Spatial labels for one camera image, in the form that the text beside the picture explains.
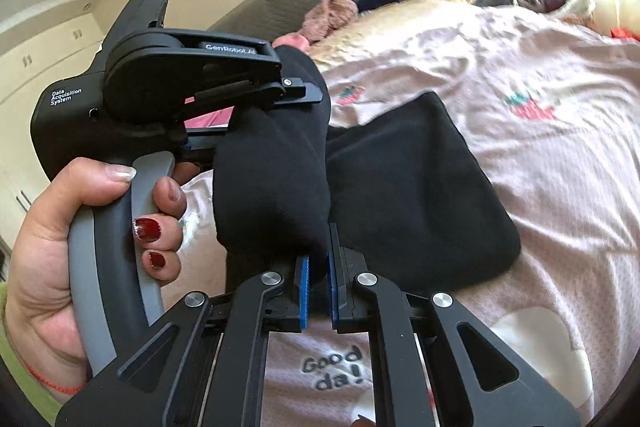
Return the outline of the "right hand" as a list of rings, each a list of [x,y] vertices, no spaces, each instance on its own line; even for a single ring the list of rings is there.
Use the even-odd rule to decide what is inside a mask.
[[[376,427],[376,424],[374,421],[371,421],[370,418],[359,415],[350,427]]]

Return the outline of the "left hand red nails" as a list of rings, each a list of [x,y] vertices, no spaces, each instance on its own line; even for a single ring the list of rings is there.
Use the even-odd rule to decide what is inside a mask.
[[[162,285],[173,282],[181,270],[182,187],[199,171],[182,162],[171,176],[159,179],[152,191],[156,212],[137,217],[128,229],[142,248],[143,269]],[[17,235],[4,323],[17,358],[58,403],[68,401],[89,379],[70,297],[70,224],[81,207],[115,202],[133,179],[130,167],[76,158],[32,204]]]

